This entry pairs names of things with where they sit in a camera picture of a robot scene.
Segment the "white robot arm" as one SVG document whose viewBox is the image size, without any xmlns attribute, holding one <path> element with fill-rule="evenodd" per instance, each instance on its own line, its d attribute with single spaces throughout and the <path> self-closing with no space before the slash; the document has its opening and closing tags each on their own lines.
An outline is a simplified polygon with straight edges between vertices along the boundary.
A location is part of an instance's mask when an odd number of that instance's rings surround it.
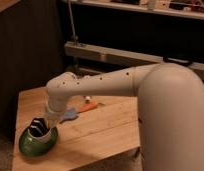
<svg viewBox="0 0 204 171">
<path fill-rule="evenodd" d="M 76 95 L 137 98 L 143 171 L 204 171 L 204 84 L 187 67 L 162 63 L 78 79 L 66 72 L 46 85 L 51 127 Z"/>
</svg>

